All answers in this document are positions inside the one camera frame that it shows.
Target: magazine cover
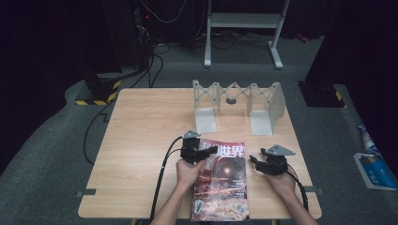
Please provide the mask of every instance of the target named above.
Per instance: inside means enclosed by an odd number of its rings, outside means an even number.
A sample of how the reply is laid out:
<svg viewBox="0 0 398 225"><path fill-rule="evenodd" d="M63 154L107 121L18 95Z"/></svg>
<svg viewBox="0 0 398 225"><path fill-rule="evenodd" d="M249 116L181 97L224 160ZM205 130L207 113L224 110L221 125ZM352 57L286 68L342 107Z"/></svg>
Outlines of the magazine cover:
<svg viewBox="0 0 398 225"><path fill-rule="evenodd" d="M244 142L201 139L199 149L218 145L194 185L192 221L242 221L249 219Z"/></svg>
<svg viewBox="0 0 398 225"><path fill-rule="evenodd" d="M383 157L372 154L354 155L367 188L397 190L398 182Z"/></svg>

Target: yellow and black tape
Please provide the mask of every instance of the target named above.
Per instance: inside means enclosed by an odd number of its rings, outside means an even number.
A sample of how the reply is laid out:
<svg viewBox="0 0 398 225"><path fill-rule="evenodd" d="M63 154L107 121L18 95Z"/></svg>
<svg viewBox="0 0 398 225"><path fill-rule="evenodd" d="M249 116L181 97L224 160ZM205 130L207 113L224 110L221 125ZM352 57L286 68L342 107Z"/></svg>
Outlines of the yellow and black tape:
<svg viewBox="0 0 398 225"><path fill-rule="evenodd" d="M115 100L117 89L119 88L121 81L117 81L113 84L112 88L109 88L108 94L102 97L80 97L76 98L75 102L77 105L107 105Z"/></svg>
<svg viewBox="0 0 398 225"><path fill-rule="evenodd" d="M345 103L343 102L343 97L342 97L342 95L338 92L338 91L336 91L336 97L337 97L337 100L339 100L339 102L340 102L340 104L344 104L344 108L346 108L347 106L345 105Z"/></svg>

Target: white cable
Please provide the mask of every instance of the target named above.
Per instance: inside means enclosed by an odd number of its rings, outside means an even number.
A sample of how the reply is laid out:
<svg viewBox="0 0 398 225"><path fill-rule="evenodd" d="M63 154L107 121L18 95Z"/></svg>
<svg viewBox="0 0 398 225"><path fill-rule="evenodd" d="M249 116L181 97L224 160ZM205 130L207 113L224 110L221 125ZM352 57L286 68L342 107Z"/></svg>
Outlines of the white cable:
<svg viewBox="0 0 398 225"><path fill-rule="evenodd" d="M179 18L179 16L181 15L182 8L185 7L185 3L186 3L186 2L187 2L187 0L184 0L184 3L182 4L182 7L179 9L178 15L177 15L174 19L172 19L171 21L164 21L164 20L162 20L161 18L159 18L151 9L149 9L149 7L146 6L146 4L143 2L143 0L141 0L141 3L143 4L143 6L144 6L146 9L148 9L149 12L152 13L156 18L158 18L158 20L159 20L160 22L163 22L163 23L171 23L171 22L176 21L176 20Z"/></svg>
<svg viewBox="0 0 398 225"><path fill-rule="evenodd" d="M196 37L200 34L200 32L201 32L201 30L202 30L202 26L203 26L203 21L205 20L205 11L206 11L206 8L205 8L205 0L202 0L202 1L203 1L202 21L201 21L201 23L200 23L199 30L198 30L198 32L196 33L196 35L194 36L194 38L196 38Z"/></svg>

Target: white stand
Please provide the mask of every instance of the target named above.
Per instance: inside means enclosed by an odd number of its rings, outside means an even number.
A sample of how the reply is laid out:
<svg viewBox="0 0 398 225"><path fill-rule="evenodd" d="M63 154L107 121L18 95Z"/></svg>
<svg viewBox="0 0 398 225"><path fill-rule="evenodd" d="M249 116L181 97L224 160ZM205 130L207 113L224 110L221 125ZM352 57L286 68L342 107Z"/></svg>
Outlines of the white stand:
<svg viewBox="0 0 398 225"><path fill-rule="evenodd" d="M211 67L211 28L212 27L246 27L246 28L273 28L274 39L268 42L272 58L277 69L282 69L283 64L279 57L276 45L283 27L286 11L290 0L284 0L281 14L258 13L212 13L211 0L208 0L207 11L207 41L205 48L205 68Z"/></svg>
<svg viewBox="0 0 398 225"><path fill-rule="evenodd" d="M222 88L218 82L213 83L209 88L204 88L196 80L192 82L192 85L196 131L198 133L217 131L213 108L216 105L217 114L219 114L222 96L226 96L231 104L234 104L234 101L240 96L244 96L247 99L246 114L251 117L252 132L254 135L273 135L277 120L284 115L284 96L281 84L278 82L264 89L259 88L256 83L252 83L245 89L241 88L236 82L227 88ZM237 90L237 94L231 95L229 91L233 88ZM213 107L200 108L199 106L203 98L211 99ZM258 101L259 98L262 100L262 107L261 109L254 109L253 102L255 100Z"/></svg>

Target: gray carpet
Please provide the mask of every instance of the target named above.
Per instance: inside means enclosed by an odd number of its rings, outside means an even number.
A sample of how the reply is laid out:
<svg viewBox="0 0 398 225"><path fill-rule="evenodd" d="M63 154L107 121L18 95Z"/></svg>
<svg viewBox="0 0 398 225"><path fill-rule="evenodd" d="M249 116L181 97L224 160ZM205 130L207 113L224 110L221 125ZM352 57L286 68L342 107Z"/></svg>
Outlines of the gray carpet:
<svg viewBox="0 0 398 225"><path fill-rule="evenodd" d="M227 50L213 48L212 67L204 68L204 47L160 46L155 53L164 66L153 87L191 87L196 79L203 86L214 82L222 86L237 82L240 86L257 83L269 86L280 82L298 142L313 183L323 188L318 196L323 216L320 224L398 224L398 193L367 189L353 155L363 152L361 123L355 105L343 85L346 108L308 108L297 81L303 81L322 39L307 44L281 39L278 51L284 68L275 69L266 42L236 43ZM214 42L218 47L228 42ZM161 68L155 57L151 79ZM133 85L141 75L122 81L121 88ZM131 224L131 219L97 219L78 216L80 198L92 166L84 159L84 134L101 106L77 106L74 98L82 82L65 94L68 104L49 118L23 145L0 178L0 224ZM135 87L147 88L148 75ZM105 110L112 114L113 105ZM95 160L107 126L98 117L87 136L87 154ZM178 224L195 224L180 220ZM252 220L241 224L269 224ZM294 224L283 220L281 224Z"/></svg>

